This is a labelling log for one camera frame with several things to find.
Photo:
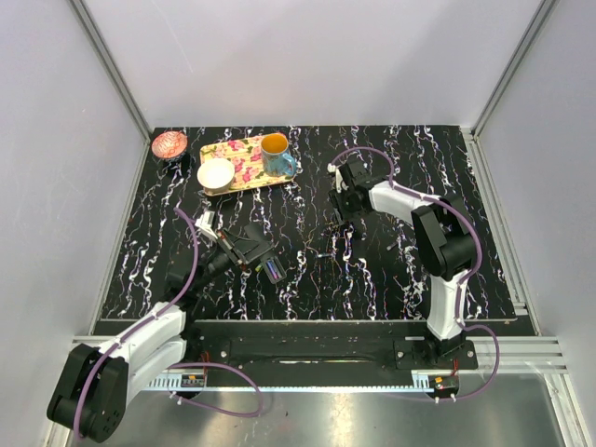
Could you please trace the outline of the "black remote control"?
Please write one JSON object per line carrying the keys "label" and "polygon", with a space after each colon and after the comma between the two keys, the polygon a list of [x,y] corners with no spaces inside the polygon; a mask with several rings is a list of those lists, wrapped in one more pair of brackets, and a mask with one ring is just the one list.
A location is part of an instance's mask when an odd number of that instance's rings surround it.
{"label": "black remote control", "polygon": [[241,249],[246,264],[258,264],[272,284],[278,284],[286,278],[286,271],[276,255],[274,244],[265,236],[257,223],[244,226],[245,247]]}

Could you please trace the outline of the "red orange battery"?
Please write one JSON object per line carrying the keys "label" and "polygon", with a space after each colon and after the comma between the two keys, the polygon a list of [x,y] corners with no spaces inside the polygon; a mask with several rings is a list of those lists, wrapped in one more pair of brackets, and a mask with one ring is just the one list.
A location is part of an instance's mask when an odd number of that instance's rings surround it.
{"label": "red orange battery", "polygon": [[266,263],[266,267],[267,267],[267,270],[270,273],[271,277],[273,279],[277,279],[278,278],[278,275],[276,273],[275,266],[272,263],[267,262]]}

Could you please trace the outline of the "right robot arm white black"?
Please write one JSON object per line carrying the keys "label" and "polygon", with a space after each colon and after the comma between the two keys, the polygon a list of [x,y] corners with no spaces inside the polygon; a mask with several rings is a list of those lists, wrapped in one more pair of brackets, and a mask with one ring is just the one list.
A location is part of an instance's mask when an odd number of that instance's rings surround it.
{"label": "right robot arm white black", "polygon": [[423,267],[430,274],[431,303],[427,334],[416,348],[436,369],[447,367],[465,342],[462,317],[469,277],[481,262],[478,236],[459,196],[432,196],[392,178],[372,176],[359,160],[336,166],[329,198],[343,224],[373,212],[411,225]]}

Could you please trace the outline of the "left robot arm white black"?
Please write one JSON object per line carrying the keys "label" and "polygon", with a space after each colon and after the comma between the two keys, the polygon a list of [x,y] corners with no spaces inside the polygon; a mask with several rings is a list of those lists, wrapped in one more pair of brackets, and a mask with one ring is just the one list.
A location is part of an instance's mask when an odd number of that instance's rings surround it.
{"label": "left robot arm white black", "polygon": [[273,244],[254,224],[243,235],[204,231],[212,245],[197,245],[173,258],[165,296],[130,328],[100,345],[76,345],[69,353],[47,405],[47,418],[82,439],[108,440],[132,400],[169,369],[223,370],[255,382],[239,369],[202,354],[196,311],[199,294],[218,276],[259,265],[272,280],[283,277]]}

